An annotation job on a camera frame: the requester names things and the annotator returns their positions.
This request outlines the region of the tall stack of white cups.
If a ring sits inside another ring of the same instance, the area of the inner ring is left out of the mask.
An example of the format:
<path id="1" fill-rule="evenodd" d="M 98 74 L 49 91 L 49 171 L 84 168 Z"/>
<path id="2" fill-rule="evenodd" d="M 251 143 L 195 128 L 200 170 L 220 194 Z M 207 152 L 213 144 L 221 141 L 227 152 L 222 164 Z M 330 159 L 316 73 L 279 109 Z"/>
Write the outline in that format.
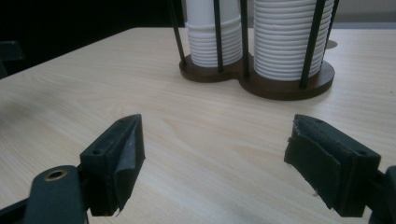
<path id="1" fill-rule="evenodd" d="M 318 0 L 254 0 L 255 72 L 265 78 L 301 78 Z"/>

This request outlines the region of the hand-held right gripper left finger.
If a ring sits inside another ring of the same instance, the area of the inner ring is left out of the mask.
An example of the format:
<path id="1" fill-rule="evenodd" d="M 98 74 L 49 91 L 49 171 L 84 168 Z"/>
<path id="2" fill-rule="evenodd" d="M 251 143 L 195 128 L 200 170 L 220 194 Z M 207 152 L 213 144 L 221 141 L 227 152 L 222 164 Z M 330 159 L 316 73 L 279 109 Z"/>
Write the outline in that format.
<path id="1" fill-rule="evenodd" d="M 145 158 L 140 114 L 118 119 L 80 154 L 79 170 L 87 179 L 84 194 L 93 216 L 110 217 L 124 208 Z"/>

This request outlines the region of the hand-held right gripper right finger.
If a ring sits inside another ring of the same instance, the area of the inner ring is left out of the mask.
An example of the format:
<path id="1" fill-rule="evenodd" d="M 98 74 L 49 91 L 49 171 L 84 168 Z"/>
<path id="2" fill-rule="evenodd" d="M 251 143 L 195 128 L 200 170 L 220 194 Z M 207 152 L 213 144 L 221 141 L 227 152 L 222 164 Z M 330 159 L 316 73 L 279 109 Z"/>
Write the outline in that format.
<path id="1" fill-rule="evenodd" d="M 364 184 L 373 178 L 381 156 L 323 120 L 297 114 L 284 162 L 342 217 L 359 217 Z"/>

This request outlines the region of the dark wooden cup holder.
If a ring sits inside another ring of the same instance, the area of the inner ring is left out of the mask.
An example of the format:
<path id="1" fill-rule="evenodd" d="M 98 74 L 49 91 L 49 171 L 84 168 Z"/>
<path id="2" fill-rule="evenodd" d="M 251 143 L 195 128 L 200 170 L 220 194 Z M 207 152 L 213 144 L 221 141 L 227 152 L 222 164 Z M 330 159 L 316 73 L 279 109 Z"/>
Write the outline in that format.
<path id="1" fill-rule="evenodd" d="M 191 56 L 184 53 L 177 23 L 174 0 L 167 0 L 169 16 L 173 24 L 177 49 L 180 57 L 179 69 L 187 80 L 200 83 L 215 83 L 236 79 L 246 91 L 266 99 L 297 101 L 313 98 L 327 91 L 334 79 L 333 67 L 323 62 L 319 71 L 312 77 L 308 75 L 308 63 L 304 63 L 301 77 L 293 81 L 272 80 L 262 77 L 253 69 L 254 57 L 248 52 L 248 0 L 241 0 L 242 13 L 242 58 L 230 65 L 222 60 L 220 41 L 219 0 L 212 0 L 215 16 L 216 53 L 219 59 L 214 68 L 203 68 L 192 62 Z"/>

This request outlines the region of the short stack of white cups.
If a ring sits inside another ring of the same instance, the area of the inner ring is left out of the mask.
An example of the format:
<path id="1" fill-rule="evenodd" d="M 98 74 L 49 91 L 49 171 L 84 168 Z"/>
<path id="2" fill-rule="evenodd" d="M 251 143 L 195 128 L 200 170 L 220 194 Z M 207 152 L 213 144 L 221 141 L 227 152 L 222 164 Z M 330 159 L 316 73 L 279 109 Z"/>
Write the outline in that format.
<path id="1" fill-rule="evenodd" d="M 195 65 L 218 66 L 214 0 L 186 0 L 188 38 Z M 223 65 L 241 59 L 242 28 L 238 0 L 219 0 Z"/>

